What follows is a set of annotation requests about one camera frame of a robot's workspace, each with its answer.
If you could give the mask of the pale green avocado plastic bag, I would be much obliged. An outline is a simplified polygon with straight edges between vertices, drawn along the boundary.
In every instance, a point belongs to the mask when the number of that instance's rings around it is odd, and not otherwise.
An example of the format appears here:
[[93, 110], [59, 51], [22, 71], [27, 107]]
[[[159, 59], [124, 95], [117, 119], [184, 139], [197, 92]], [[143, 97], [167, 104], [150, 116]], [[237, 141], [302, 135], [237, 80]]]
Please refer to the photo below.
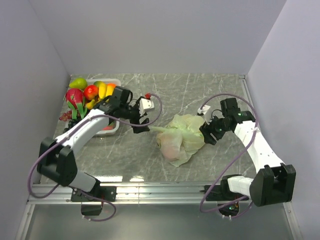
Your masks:
[[200, 131], [204, 122], [198, 115], [176, 114], [165, 127], [151, 126], [150, 130], [157, 132], [156, 142], [164, 158], [178, 168], [205, 145]]

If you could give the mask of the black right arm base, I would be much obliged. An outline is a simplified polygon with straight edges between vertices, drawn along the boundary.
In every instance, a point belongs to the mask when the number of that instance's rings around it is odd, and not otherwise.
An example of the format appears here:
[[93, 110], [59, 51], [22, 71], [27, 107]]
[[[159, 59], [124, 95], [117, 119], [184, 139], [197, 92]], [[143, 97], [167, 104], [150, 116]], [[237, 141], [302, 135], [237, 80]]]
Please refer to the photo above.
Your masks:
[[[229, 220], [243, 215], [253, 205], [253, 202], [251, 201], [248, 207], [243, 212], [239, 213], [240, 202], [249, 201], [250, 198], [248, 196], [242, 195], [241, 193], [231, 192], [229, 187], [224, 183], [216, 185], [205, 185], [204, 190], [200, 190], [200, 192], [204, 193], [204, 196], [201, 199], [199, 205], [199, 211], [201, 213], [212, 213], [218, 211], [221, 214], [222, 218], [228, 217]], [[205, 201], [224, 203], [218, 203], [217, 207], [215, 208], [204, 209], [203, 204]]]

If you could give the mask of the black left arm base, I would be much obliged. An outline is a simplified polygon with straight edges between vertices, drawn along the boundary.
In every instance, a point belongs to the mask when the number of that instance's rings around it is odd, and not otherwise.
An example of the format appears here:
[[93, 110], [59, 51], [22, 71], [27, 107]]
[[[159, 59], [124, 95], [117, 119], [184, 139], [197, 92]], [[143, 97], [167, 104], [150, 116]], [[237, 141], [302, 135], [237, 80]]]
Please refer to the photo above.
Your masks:
[[97, 217], [102, 213], [103, 206], [116, 200], [116, 186], [99, 186], [91, 192], [73, 189], [70, 201], [81, 203], [80, 211], [85, 217]]

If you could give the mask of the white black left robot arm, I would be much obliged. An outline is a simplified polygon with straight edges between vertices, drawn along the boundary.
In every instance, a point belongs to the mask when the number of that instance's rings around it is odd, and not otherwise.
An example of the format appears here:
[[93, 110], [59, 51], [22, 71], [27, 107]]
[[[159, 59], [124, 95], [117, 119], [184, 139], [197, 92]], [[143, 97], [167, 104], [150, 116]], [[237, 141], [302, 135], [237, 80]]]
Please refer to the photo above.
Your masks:
[[147, 113], [154, 109], [151, 95], [140, 96], [134, 105], [129, 99], [133, 93], [116, 86], [112, 95], [106, 96], [89, 111], [75, 126], [55, 139], [45, 138], [40, 145], [37, 161], [31, 171], [37, 171], [59, 186], [70, 187], [82, 192], [89, 201], [102, 198], [101, 182], [77, 167], [75, 154], [110, 120], [132, 127], [134, 133], [148, 132]]

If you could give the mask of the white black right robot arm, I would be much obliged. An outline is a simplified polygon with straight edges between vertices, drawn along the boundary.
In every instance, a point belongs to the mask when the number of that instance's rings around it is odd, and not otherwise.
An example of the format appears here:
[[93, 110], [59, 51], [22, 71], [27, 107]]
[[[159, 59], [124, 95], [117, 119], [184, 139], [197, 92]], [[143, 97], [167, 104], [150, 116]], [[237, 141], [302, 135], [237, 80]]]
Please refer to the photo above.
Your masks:
[[293, 198], [296, 170], [286, 165], [272, 150], [250, 110], [241, 110], [233, 96], [220, 101], [222, 117], [214, 115], [207, 104], [197, 113], [204, 124], [199, 128], [206, 144], [215, 145], [226, 132], [233, 132], [245, 147], [255, 167], [254, 178], [239, 174], [219, 177], [218, 186], [206, 185], [207, 201], [233, 201], [244, 197], [257, 207], [290, 202]]

